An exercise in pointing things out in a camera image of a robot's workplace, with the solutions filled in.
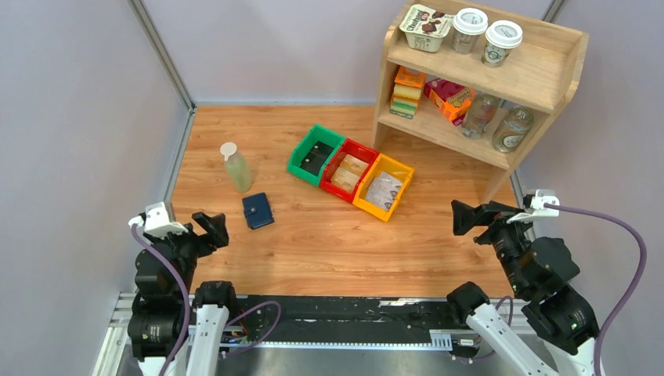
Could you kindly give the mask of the blue leather card holder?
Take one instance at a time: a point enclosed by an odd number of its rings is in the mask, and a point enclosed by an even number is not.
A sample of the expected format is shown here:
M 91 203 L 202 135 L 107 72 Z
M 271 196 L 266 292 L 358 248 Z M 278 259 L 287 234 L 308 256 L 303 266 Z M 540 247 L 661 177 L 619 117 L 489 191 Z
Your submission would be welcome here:
M 274 223 L 266 193 L 257 193 L 242 198 L 244 217 L 251 230 L 257 230 Z

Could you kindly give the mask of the green liquid plastic bottle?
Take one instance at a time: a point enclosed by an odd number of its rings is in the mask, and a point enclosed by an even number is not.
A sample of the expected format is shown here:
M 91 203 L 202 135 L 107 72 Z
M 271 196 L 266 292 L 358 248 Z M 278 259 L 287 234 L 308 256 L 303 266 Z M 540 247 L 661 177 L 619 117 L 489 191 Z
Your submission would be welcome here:
M 233 142 L 226 142 L 220 146 L 219 151 L 224 158 L 224 167 L 236 191 L 247 192 L 252 185 L 251 170 L 238 146 Z

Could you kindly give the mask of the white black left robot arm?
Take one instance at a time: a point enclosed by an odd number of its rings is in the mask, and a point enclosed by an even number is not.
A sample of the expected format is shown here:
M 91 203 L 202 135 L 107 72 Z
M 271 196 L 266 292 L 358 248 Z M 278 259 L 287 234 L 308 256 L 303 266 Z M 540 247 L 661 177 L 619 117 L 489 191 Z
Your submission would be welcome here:
M 176 221 L 164 203 L 129 222 L 143 249 L 135 259 L 137 292 L 127 333 L 144 375 L 214 375 L 225 326 L 240 312 L 229 281 L 204 282 L 189 292 L 198 259 L 229 244 L 224 214 L 199 211 L 192 218 L 203 234 Z

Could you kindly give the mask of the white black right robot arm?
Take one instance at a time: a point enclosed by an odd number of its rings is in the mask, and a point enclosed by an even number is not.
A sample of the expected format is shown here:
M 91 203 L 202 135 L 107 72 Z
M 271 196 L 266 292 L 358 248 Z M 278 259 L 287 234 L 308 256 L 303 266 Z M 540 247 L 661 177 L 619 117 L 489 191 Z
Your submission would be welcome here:
M 448 320 L 476 331 L 519 375 L 599 375 L 603 366 L 595 349 L 600 329 L 590 303 L 570 285 L 580 272 L 570 250 L 561 238 L 525 237 L 535 220 L 559 215 L 558 199 L 528 195 L 526 200 L 527 208 L 495 201 L 473 208 L 453 200 L 453 234 L 485 227 L 474 242 L 493 247 L 514 297 L 525 302 L 521 312 L 527 324 L 543 340 L 556 367 L 543 362 L 513 332 L 473 282 L 448 294 Z

